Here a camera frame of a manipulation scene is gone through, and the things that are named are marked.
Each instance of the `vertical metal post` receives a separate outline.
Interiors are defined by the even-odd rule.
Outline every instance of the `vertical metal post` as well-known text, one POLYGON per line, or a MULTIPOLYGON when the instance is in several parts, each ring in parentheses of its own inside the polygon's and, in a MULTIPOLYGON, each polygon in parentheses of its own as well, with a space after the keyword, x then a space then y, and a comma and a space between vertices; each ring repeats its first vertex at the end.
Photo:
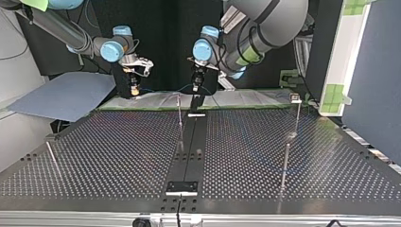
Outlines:
POLYGON ((284 166, 283 166, 283 177, 281 179, 281 191, 286 188, 286 176, 288 170, 288 156, 289 156, 290 144, 286 144, 286 152, 284 154, 284 166))
POLYGON ((48 148, 48 150, 50 152, 51 159, 52 159, 54 165, 56 166, 57 172, 59 173, 60 178, 62 178, 61 171, 60 171, 60 168, 59 168, 59 164, 57 163, 57 159, 56 159, 56 156, 54 155, 53 149, 51 148, 50 142, 46 141, 46 145, 47 145, 47 148, 48 148))
POLYGON ((46 141, 47 148, 50 152, 51 159, 54 163, 57 163, 56 156, 54 156, 53 149, 51 148, 50 142, 46 141))
POLYGON ((300 123, 301 104, 298 103, 297 121, 295 122, 295 135, 298 134, 298 125, 300 123))

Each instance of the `black cable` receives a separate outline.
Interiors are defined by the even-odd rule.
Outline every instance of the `black cable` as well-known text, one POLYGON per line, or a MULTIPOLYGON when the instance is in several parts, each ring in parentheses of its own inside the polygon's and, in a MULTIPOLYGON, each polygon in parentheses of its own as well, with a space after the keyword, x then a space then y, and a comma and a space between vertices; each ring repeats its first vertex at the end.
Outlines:
POLYGON ((302 80, 304 81, 304 85, 305 85, 307 91, 310 93, 310 96, 313 98, 313 101, 316 103, 316 105, 317 105, 318 107, 321 107, 321 106, 319 105, 318 100, 316 100, 316 98, 315 98, 315 97, 312 95, 312 93, 310 92, 309 87, 308 87, 307 84, 306 84, 306 79, 305 79, 302 75, 298 75, 298 77, 301 77, 302 80))
POLYGON ((252 35, 252 31, 253 31, 253 29, 256 29, 256 26, 252 26, 252 27, 250 28, 250 30, 249 30, 249 35, 248 35, 248 40, 249 40, 249 42, 250 42, 251 48, 253 49, 253 52, 255 52, 256 55, 257 55, 261 60, 258 61, 258 62, 252 62, 252 61, 247 60, 247 59, 245 58, 245 56, 243 55, 243 53, 241 52, 241 45, 240 45, 242 33, 244 32, 245 27, 247 26, 247 24, 248 24, 250 21, 251 21, 251 19, 248 19, 248 20, 242 25, 241 29, 240 29, 239 32, 238 32, 238 35, 237 35, 237 37, 236 37, 236 51, 238 51, 239 57, 241 57, 241 59, 242 59, 243 61, 245 61, 246 63, 248 63, 248 64, 250 64, 250 65, 256 65, 256 64, 260 64, 260 63, 264 60, 264 56, 263 56, 261 53, 259 53, 259 51, 255 48, 255 46, 254 46, 254 44, 253 44, 253 35, 252 35))
POLYGON ((203 87, 203 86, 201 86, 201 89, 205 90, 205 91, 213 98, 213 101, 215 101, 216 105, 218 105, 218 102, 216 101, 216 99, 215 99, 215 97, 212 95, 212 93, 209 91, 209 89, 207 89, 207 88, 205 88, 205 87, 203 87))
POLYGON ((88 60, 88 61, 90 61, 92 64, 94 64, 94 65, 97 67, 97 73, 99 73, 100 70, 102 70, 103 73, 109 74, 108 71, 106 71, 104 68, 100 67, 100 65, 99 65, 99 63, 98 63, 97 61, 94 61, 94 60, 92 60, 92 59, 90 59, 90 58, 88 58, 88 57, 86 57, 86 56, 83 56, 83 55, 82 55, 82 58, 85 59, 85 60, 88 60))
POLYGON ((259 61, 258 62, 253 62, 252 64, 260 64, 265 59, 265 55, 259 53, 259 51, 256 49, 256 46, 254 45, 253 35, 252 35, 254 30, 256 30, 256 26, 252 26, 250 28, 250 32, 248 33, 248 39, 249 39, 251 48, 253 49, 253 52, 255 52, 257 57, 259 57, 259 61))
POLYGON ((78 17, 78 19, 77 19, 77 25, 79 25, 80 18, 82 17, 82 13, 83 13, 83 10, 84 10, 84 9, 85 9, 85 4, 82 4, 82 7, 81 7, 80 13, 79 13, 79 17, 78 17))
POLYGON ((181 227, 181 219, 180 219, 181 198, 182 197, 180 197, 180 201, 178 202, 178 209, 177 209, 177 214, 176 214, 176 216, 177 216, 177 226, 178 227, 181 227))
POLYGON ((65 10, 65 14, 67 14, 68 21, 71 21, 70 12, 68 9, 65 10))
POLYGON ((17 55, 14 55, 14 56, 10 56, 10 57, 6 57, 6 58, 3 58, 3 59, 0 59, 0 61, 18 58, 18 57, 24 55, 24 54, 27 52, 27 49, 28 49, 28 45, 26 44, 25 49, 24 49, 21 53, 19 53, 19 54, 17 54, 17 55))

